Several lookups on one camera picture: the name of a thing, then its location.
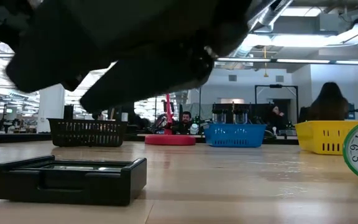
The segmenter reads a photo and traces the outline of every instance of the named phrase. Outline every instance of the metal frame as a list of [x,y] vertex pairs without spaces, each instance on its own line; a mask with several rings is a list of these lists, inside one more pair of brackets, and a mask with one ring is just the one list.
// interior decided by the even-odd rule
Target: metal frame
[[[280,85],[280,84],[275,84],[275,85],[255,85],[255,104],[258,103],[258,95],[259,93],[261,93],[263,90],[261,90],[259,93],[257,92],[258,87],[269,87],[269,88],[286,88],[288,91],[290,91],[293,95],[295,95],[296,98],[296,122],[298,122],[299,120],[299,97],[298,97],[298,86],[295,85]],[[295,89],[295,93],[293,91],[291,91],[289,88],[294,88]]]

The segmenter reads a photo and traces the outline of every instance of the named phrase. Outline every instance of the woman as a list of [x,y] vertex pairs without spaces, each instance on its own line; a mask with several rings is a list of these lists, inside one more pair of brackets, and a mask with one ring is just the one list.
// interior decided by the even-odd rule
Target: woman
[[278,106],[271,105],[269,107],[267,116],[266,116],[266,123],[269,125],[269,127],[276,127],[278,130],[284,130],[285,129],[285,121],[284,121],[284,113],[280,112]]
[[311,104],[308,121],[343,121],[349,114],[349,103],[334,82],[321,88],[317,99]]

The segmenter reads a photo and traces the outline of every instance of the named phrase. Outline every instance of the black plastic tray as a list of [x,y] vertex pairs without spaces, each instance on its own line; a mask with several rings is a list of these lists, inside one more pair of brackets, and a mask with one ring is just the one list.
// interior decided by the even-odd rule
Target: black plastic tray
[[43,156],[0,163],[0,199],[129,205],[146,185],[147,160],[66,161]]

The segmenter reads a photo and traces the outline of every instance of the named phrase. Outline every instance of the table surface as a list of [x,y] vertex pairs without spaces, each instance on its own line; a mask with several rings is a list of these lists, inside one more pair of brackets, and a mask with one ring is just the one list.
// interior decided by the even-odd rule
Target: table surface
[[120,161],[146,157],[147,185],[128,207],[0,200],[1,224],[358,223],[358,177],[341,156],[303,152],[298,146],[0,144],[0,162],[46,154],[58,159]]

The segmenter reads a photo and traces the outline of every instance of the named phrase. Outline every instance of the man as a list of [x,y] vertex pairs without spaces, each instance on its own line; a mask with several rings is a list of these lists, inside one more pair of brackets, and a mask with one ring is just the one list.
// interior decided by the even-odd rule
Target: man
[[175,125],[172,130],[173,133],[180,133],[180,134],[188,134],[189,128],[191,127],[191,113],[189,111],[184,111],[183,115],[181,116],[181,121],[177,125]]

